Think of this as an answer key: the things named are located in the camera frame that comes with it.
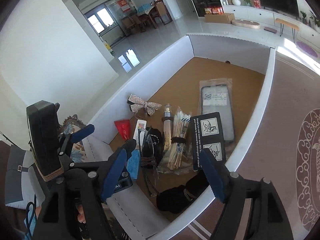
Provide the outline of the person's left hand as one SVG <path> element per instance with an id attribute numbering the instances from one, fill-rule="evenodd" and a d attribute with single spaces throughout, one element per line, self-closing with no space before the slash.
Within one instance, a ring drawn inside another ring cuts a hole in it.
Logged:
<path id="1" fill-rule="evenodd" d="M 77 205 L 77 209 L 78 209 L 78 222 L 82 223 L 82 224 L 86 224 L 86 219 L 85 219 L 85 214 L 84 214 L 84 209 L 82 205 Z M 38 218 L 41 212 L 41 207 L 37 207 L 35 210 L 35 215 Z"/>

